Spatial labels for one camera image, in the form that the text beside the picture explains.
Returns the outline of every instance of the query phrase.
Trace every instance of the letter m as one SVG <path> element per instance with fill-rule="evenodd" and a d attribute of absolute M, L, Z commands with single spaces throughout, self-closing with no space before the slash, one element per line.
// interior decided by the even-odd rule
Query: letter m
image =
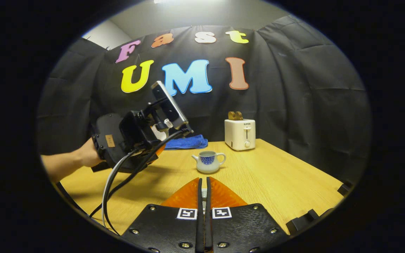
<path fill-rule="evenodd" d="M 175 83 L 179 91 L 184 94 L 187 91 L 190 81 L 193 84 L 190 87 L 191 93 L 206 93 L 212 91 L 212 86 L 207 81 L 206 66 L 209 64 L 208 60 L 195 60 L 190 64 L 187 72 L 184 72 L 178 64 L 167 64 L 162 67 L 165 71 L 165 88 L 167 92 L 174 96 L 177 91 L 173 87 Z"/>

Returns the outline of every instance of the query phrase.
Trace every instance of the white toaster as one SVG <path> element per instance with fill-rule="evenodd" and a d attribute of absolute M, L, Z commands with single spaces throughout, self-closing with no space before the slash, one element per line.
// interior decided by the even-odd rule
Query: white toaster
<path fill-rule="evenodd" d="M 256 121 L 252 119 L 225 119 L 225 143 L 233 150 L 256 147 Z"/>

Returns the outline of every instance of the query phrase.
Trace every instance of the letter a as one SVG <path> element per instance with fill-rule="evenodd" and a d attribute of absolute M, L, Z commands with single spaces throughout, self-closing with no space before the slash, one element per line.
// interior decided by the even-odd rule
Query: letter a
<path fill-rule="evenodd" d="M 160 35 L 159 37 L 154 39 L 154 43 L 151 45 L 152 48 L 158 47 L 160 45 L 168 44 L 172 42 L 173 39 L 173 34 L 172 33 L 167 33 L 164 35 Z"/>

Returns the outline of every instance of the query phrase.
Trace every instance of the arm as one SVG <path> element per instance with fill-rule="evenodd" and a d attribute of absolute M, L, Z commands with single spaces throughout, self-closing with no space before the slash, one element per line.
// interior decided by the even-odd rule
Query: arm
<path fill-rule="evenodd" d="M 92 139 L 88 139 L 79 149 L 63 154 L 41 155 L 43 165 L 50 179 L 57 183 L 81 167 L 93 167 L 102 160 L 99 158 Z"/>

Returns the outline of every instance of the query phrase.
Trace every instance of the hand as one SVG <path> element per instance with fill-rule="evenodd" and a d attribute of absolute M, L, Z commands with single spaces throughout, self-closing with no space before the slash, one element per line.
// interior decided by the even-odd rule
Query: hand
<path fill-rule="evenodd" d="M 91 138 L 88 139 L 88 141 L 85 142 L 82 147 L 73 151 L 72 153 L 77 156 L 81 167 L 93 167 L 98 165 L 100 162 L 103 162 L 103 160 L 99 158 Z"/>

